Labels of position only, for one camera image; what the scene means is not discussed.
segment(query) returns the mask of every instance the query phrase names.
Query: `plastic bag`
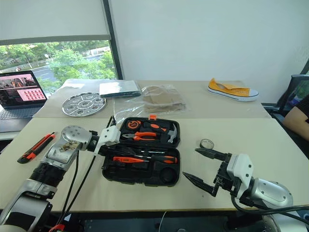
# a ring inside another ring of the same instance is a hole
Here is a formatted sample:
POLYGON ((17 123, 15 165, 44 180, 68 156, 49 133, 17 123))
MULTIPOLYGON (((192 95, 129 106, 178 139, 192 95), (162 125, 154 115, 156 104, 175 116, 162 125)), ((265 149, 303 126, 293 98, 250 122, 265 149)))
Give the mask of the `plastic bag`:
POLYGON ((114 99, 114 116, 118 123, 127 117, 182 113, 186 110, 183 97, 173 85, 146 86, 138 97, 114 99))

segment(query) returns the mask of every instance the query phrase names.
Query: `laptop keyboard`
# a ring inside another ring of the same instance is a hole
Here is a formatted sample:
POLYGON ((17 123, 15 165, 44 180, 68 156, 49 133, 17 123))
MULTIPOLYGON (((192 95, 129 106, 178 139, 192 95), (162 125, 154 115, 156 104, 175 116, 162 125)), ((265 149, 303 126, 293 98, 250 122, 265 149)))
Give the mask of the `laptop keyboard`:
POLYGON ((0 112, 0 120, 32 117, 36 112, 39 111, 39 109, 40 107, 16 109, 16 110, 2 110, 0 112))

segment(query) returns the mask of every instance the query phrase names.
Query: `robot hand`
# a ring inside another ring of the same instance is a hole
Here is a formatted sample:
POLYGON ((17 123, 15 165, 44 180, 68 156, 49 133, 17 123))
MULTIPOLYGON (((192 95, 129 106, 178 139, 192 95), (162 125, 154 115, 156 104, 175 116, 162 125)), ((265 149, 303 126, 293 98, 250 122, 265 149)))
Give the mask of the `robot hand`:
POLYGON ((119 142, 120 131, 113 125, 105 128, 101 136, 79 126, 68 126, 60 139, 49 149, 39 166, 18 190, 0 215, 0 232, 32 232, 46 222, 57 192, 57 186, 72 165, 79 151, 100 154, 100 148, 119 142))
MULTIPOLYGON (((292 194, 284 185, 278 182, 253 178, 253 164, 248 155, 225 154, 207 148, 197 148, 195 151, 210 159, 222 161, 213 181, 214 186, 204 183, 202 179, 194 175, 183 172, 184 176, 195 186, 208 192, 213 197, 217 195, 219 187, 222 187, 230 192, 232 203, 238 210, 242 208, 237 206, 235 198, 239 199, 239 202, 242 204, 261 209, 280 209, 293 206, 292 194)), ((290 214, 284 214, 286 216, 289 215, 289 217, 279 214, 267 215, 263 219, 268 225, 272 224, 272 231, 307 232, 305 224, 295 220, 295 218, 299 218, 295 216, 296 212, 291 212, 290 214)))

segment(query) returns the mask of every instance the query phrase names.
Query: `pliers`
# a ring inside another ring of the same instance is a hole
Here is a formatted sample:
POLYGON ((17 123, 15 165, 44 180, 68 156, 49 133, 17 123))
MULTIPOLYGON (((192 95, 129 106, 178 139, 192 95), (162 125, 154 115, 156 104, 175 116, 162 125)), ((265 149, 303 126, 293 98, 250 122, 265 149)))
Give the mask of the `pliers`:
POLYGON ((139 140, 145 140, 145 141, 149 141, 149 140, 155 140, 155 137, 157 137, 157 133, 154 132, 136 132, 135 134, 123 134, 122 135, 125 138, 133 138, 133 140, 135 141, 139 141, 139 140), (154 137, 153 139, 144 139, 142 138, 143 136, 151 136, 154 137))

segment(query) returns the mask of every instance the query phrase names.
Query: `toolbox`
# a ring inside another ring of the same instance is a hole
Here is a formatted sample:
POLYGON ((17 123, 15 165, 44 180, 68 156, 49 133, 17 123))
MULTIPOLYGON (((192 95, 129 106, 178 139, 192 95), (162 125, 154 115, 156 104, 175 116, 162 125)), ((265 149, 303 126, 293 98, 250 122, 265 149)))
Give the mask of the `toolbox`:
POLYGON ((120 128, 120 143, 106 147, 102 174, 108 180, 146 186, 174 186, 179 178, 180 128, 156 116, 129 117, 120 128))

